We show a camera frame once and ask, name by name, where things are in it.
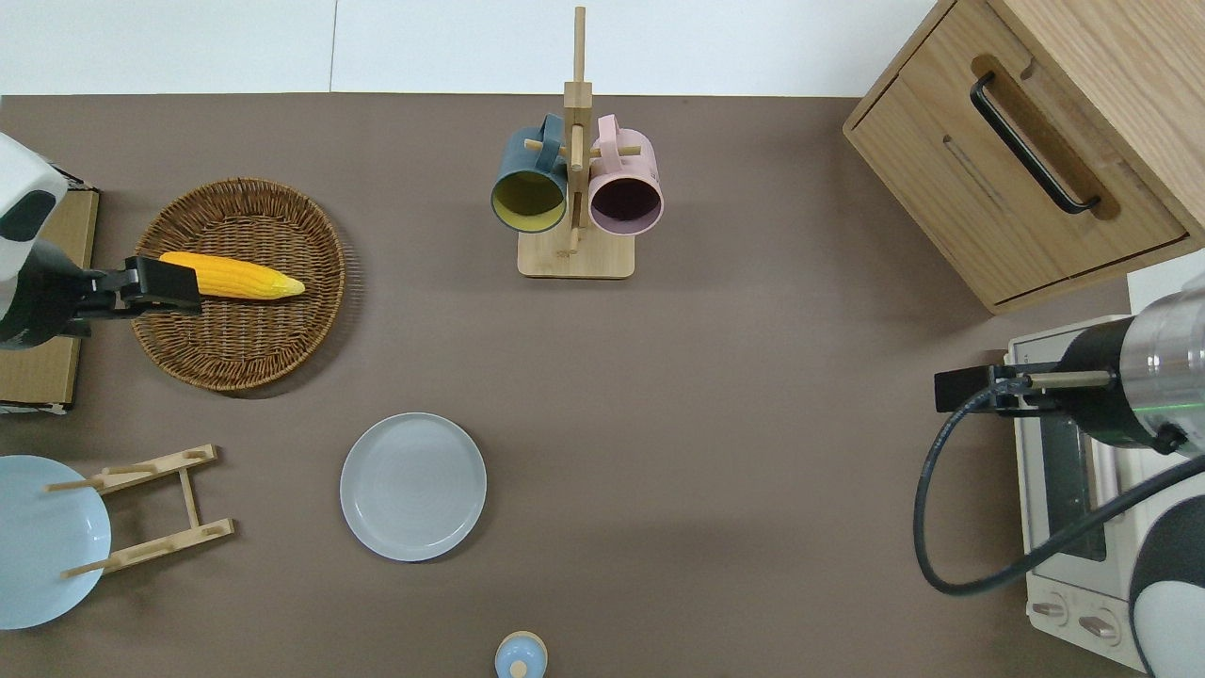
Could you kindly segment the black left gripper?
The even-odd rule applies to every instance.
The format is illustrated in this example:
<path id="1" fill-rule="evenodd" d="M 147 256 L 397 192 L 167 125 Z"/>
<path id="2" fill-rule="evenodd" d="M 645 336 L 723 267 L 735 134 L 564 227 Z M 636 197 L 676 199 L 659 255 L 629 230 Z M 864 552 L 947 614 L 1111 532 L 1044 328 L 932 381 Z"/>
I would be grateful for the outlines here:
<path id="1" fill-rule="evenodd" d="M 133 291 L 127 289 L 133 285 Z M 120 269 L 87 270 L 87 316 L 199 316 L 196 271 L 151 257 L 124 259 Z"/>

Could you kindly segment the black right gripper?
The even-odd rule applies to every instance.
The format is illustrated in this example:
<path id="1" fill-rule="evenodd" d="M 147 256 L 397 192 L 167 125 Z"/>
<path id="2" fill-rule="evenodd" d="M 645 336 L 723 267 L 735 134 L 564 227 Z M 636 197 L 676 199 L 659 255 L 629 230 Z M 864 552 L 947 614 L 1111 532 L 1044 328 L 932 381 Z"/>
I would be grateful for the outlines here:
<path id="1" fill-rule="evenodd" d="M 1054 372 L 1057 362 L 1024 362 L 1021 365 L 992 364 L 964 366 L 934 375 L 935 412 L 997 413 L 997 415 L 1054 415 L 1063 408 L 1053 395 L 1036 387 L 1024 387 L 1018 393 L 991 395 L 989 387 L 1019 375 Z"/>

